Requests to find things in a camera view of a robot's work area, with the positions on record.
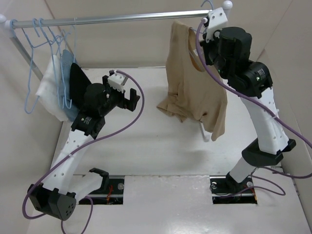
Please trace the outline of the light blue wire hanger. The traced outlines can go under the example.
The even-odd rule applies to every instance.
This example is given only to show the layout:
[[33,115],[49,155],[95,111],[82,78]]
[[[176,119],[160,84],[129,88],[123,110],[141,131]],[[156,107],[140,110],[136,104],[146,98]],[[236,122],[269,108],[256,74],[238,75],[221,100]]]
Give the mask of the light blue wire hanger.
[[[208,6],[208,9],[209,9],[209,10],[214,10],[213,0],[204,0],[204,1],[202,2],[202,4],[200,5],[200,8],[204,8],[204,6],[207,5],[207,4],[210,5],[210,6]],[[200,33],[200,34],[204,34],[204,33],[206,33],[206,32],[207,32],[207,29],[204,28],[204,31],[200,31],[199,33]]]

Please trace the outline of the beige t shirt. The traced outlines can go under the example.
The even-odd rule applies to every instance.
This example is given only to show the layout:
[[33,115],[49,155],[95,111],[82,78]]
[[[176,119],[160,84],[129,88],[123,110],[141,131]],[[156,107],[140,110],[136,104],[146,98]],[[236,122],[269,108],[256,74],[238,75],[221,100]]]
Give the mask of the beige t shirt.
[[227,94],[203,68],[195,48],[195,32],[179,21],[171,26],[166,60],[168,91],[157,108],[180,122],[192,119],[203,124],[216,141],[225,133]]

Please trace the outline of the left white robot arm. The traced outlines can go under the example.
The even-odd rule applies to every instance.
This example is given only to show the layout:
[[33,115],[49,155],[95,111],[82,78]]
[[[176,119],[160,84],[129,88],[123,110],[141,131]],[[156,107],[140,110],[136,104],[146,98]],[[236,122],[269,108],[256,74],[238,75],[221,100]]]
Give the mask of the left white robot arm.
[[124,85],[130,78],[130,75],[119,70],[110,71],[109,75],[102,78],[102,83],[91,83],[83,76],[86,83],[82,85],[83,90],[76,98],[80,107],[79,113],[50,170],[29,187],[22,204],[22,214],[26,219],[31,219],[26,212],[27,200],[31,200],[41,216],[50,215],[66,221],[76,204],[89,193],[96,191],[101,194],[107,191],[109,174],[97,168],[92,168],[80,181],[71,181],[88,146],[125,130],[122,128],[98,137],[105,125],[105,116],[116,107],[133,112],[138,101],[145,100],[144,94],[137,95],[135,89],[130,89],[130,97],[125,98]]

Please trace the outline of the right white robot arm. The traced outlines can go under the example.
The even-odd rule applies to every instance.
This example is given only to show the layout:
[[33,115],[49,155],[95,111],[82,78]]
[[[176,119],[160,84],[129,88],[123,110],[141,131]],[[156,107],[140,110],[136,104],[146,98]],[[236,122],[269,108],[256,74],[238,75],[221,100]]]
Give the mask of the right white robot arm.
[[214,66],[240,96],[257,134],[225,179],[212,185],[216,192],[239,192],[256,168],[277,165],[283,159],[283,153],[296,146],[295,140],[288,138],[276,121],[278,111],[271,74],[265,64],[250,60],[251,45],[252,35],[240,27],[214,29],[211,33],[206,32],[200,42],[206,65]]

